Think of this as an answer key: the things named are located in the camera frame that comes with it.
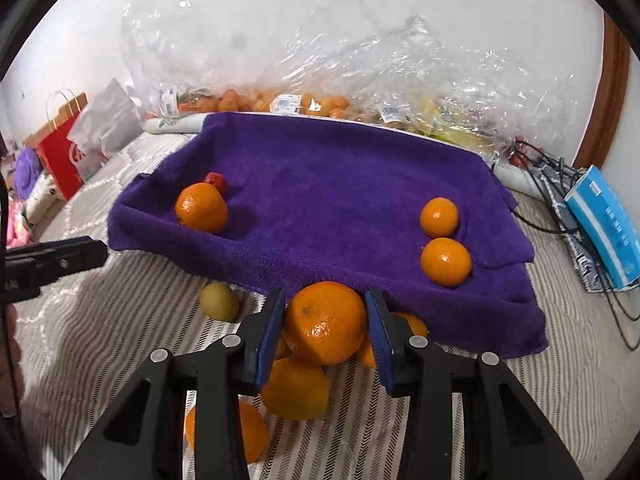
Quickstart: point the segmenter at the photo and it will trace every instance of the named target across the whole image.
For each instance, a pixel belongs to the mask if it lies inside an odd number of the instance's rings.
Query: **brown wooden trim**
[[[604,13],[602,43],[602,74],[598,83],[591,119],[584,133],[574,167],[601,167],[618,129],[625,103],[626,80],[629,74],[629,44],[609,15]]]

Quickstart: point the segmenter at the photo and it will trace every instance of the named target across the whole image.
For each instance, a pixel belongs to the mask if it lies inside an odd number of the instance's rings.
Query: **purple towel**
[[[209,171],[226,176],[220,236],[180,226],[175,200]],[[474,268],[457,288],[420,269],[429,238],[420,211],[445,196]],[[215,114],[202,133],[140,174],[109,216],[114,250],[162,254],[187,272],[287,297],[334,280],[383,289],[392,310],[422,318],[435,341],[503,357],[546,348],[545,316],[524,262],[533,248],[511,217],[515,200],[477,155],[357,123]]]

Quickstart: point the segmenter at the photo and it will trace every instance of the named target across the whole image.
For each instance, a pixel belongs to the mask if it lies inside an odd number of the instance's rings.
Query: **striped tablecloth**
[[[89,235],[106,240],[106,217],[120,191],[190,138],[142,135],[84,186],[42,239]],[[523,215],[549,226],[541,203],[523,195],[517,199]],[[550,345],[508,365],[585,478],[602,480],[640,430],[640,352],[626,350],[604,298],[584,292],[562,241],[522,228],[536,248],[527,268],[546,314]],[[111,253],[103,268],[59,280],[40,298],[17,306],[26,381],[23,425],[33,459],[47,479],[60,478],[107,403],[152,350],[199,350],[236,330],[236,324],[200,312],[198,294],[205,283],[162,257],[126,251]],[[264,299],[244,290],[238,294],[243,314],[260,308]],[[630,300],[638,308],[638,298],[624,299],[627,305]],[[353,359],[329,368],[328,375],[332,393],[323,420],[285,422],[253,399],[271,443],[263,460],[249,466],[252,479],[396,478],[408,400],[387,397],[376,373]],[[192,394],[188,405],[193,403]],[[464,456],[459,398],[452,418],[452,478],[458,479]],[[189,458],[186,478],[193,477]]]

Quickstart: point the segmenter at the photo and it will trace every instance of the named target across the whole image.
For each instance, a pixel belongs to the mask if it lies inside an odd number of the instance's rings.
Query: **plastic wrap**
[[[355,120],[487,159],[509,156],[516,136],[553,152],[572,126],[570,77],[545,81],[510,50],[446,48],[421,16],[382,29],[364,0],[327,0],[280,60],[249,78],[232,75],[238,60],[216,54],[200,24],[191,31],[191,4],[178,7],[130,6],[123,20],[127,62],[156,116],[253,111]]]

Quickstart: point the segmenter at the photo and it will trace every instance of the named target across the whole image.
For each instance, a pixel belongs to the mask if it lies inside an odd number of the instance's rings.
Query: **blue package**
[[[591,166],[564,201],[589,235],[615,288],[640,276],[638,232],[624,206],[595,166]]]

